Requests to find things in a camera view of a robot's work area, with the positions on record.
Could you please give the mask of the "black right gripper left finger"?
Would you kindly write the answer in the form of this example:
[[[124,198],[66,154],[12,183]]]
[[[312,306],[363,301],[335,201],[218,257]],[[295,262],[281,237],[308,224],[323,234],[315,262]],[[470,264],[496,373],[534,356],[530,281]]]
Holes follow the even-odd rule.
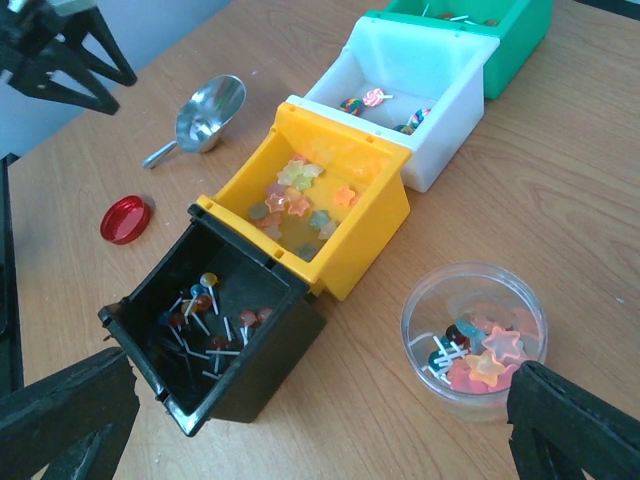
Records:
[[[110,347],[1,399],[1,477],[111,479],[140,408],[136,377]]]

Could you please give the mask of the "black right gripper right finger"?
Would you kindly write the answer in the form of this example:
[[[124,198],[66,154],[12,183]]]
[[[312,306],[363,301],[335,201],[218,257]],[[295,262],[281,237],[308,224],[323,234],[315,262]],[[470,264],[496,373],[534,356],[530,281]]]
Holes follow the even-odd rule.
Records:
[[[507,417],[521,479],[639,477],[639,421],[536,361],[513,375]]]

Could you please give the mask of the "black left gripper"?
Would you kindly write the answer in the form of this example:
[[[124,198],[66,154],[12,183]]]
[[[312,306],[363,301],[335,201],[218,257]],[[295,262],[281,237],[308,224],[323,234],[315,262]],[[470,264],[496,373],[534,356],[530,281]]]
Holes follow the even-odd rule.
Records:
[[[62,40],[55,40],[57,35]],[[92,37],[109,61],[85,45]],[[137,76],[96,4],[1,2],[1,74],[20,93],[114,115],[119,103],[96,77],[124,86]]]

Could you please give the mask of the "silver metal scoop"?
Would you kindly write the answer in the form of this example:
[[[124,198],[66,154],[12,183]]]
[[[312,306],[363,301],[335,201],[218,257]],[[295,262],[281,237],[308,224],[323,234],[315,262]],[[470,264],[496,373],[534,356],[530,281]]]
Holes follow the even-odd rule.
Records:
[[[214,148],[224,128],[246,100],[244,82],[235,75],[219,75],[195,91],[179,110],[174,139],[142,162],[153,169],[175,148],[186,153],[205,153]]]

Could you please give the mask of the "clear plastic jar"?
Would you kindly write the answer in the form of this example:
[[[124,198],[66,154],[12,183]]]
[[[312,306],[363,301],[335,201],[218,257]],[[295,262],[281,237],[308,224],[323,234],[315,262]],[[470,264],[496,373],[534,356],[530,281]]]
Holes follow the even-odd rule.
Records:
[[[452,414],[502,421],[512,377],[546,359],[548,321],[534,291],[509,270],[458,262],[426,274],[401,313],[410,366]]]

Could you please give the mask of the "red jar lid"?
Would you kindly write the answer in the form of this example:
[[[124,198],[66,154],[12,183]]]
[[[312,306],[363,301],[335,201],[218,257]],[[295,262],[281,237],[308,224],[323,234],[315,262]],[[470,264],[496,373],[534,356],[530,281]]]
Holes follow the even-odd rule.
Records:
[[[114,245],[127,245],[146,229],[152,209],[140,196],[128,195],[106,211],[100,224],[101,237]]]

